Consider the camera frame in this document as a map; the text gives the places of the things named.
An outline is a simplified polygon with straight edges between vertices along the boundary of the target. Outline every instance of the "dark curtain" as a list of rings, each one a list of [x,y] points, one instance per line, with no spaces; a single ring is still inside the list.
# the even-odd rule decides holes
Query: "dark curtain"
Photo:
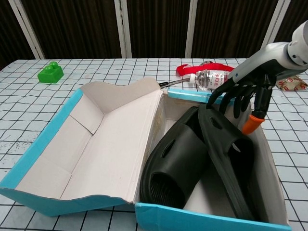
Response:
[[[34,59],[7,0],[0,1],[0,70],[17,59]]]
[[[277,1],[198,1],[192,57],[251,56],[261,48]]]
[[[275,42],[289,42],[299,25],[308,20],[308,1],[292,0],[278,30]]]
[[[132,56],[184,57],[190,0],[127,0]]]
[[[47,59],[120,58],[113,0],[22,0]]]

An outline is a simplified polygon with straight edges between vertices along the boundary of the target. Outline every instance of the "grid tablecloth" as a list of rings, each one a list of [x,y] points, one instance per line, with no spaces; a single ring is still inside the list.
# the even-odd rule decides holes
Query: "grid tablecloth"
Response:
[[[176,67],[203,61],[236,67],[245,59],[80,59],[55,60],[64,70],[57,84],[37,74],[50,60],[17,60],[0,71],[0,180],[18,161],[72,93],[83,84],[127,85],[144,76],[178,80]],[[308,72],[300,77],[308,80]],[[198,90],[188,82],[175,88]],[[273,90],[262,124],[282,183],[290,225],[308,231],[308,91]],[[0,230],[141,231],[128,205],[46,217],[0,195]]]

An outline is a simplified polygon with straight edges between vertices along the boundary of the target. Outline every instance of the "green lego brick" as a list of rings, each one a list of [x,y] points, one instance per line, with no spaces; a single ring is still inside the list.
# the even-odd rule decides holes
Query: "green lego brick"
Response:
[[[38,74],[38,78],[41,83],[56,83],[63,75],[62,68],[57,62],[51,62]]]

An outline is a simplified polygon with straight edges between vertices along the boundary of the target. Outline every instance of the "robotic hand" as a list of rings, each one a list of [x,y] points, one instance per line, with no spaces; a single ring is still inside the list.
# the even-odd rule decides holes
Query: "robotic hand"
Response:
[[[307,69],[308,21],[294,31],[291,42],[268,44],[236,67],[228,80],[212,93],[207,107],[211,107],[217,97],[225,92],[219,110],[224,114],[230,100],[235,98],[233,112],[234,117],[238,118],[256,94],[255,109],[243,127],[243,133],[249,134],[264,121],[276,81]]]

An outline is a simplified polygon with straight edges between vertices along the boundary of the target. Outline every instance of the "red strap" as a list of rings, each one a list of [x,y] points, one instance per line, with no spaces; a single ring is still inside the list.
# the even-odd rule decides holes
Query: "red strap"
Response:
[[[198,71],[204,71],[204,70],[214,70],[214,71],[233,71],[233,67],[226,66],[224,64],[217,64],[217,63],[211,63],[211,64],[204,64],[202,66],[189,66],[188,64],[183,64],[181,66],[177,67],[177,73],[179,76],[184,76],[187,74],[196,74]]]

